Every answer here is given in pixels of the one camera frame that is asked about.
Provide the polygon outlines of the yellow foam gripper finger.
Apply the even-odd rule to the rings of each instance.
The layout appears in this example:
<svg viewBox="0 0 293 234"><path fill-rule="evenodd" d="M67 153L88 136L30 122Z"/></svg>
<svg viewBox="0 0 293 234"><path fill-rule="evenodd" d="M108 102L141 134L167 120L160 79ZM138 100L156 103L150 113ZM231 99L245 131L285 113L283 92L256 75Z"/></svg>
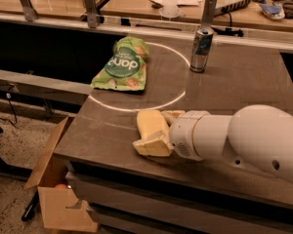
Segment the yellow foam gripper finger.
<svg viewBox="0 0 293 234"><path fill-rule="evenodd" d="M161 112L169 126L171 126L178 117L185 113L184 110L164 110Z"/></svg>
<svg viewBox="0 0 293 234"><path fill-rule="evenodd" d="M172 153L168 134L162 130L142 134L139 140L133 142L133 146L142 156L168 157Z"/></svg>

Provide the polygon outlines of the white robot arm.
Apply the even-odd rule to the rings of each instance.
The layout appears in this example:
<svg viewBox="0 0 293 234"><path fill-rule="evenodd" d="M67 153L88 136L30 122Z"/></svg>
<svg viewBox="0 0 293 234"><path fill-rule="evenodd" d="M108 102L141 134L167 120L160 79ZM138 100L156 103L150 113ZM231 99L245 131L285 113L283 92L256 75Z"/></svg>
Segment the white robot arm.
<svg viewBox="0 0 293 234"><path fill-rule="evenodd" d="M256 104L233 115L141 110L137 128L141 138L133 146L143 156L218 160L293 184L293 116L280 109Z"/></svg>

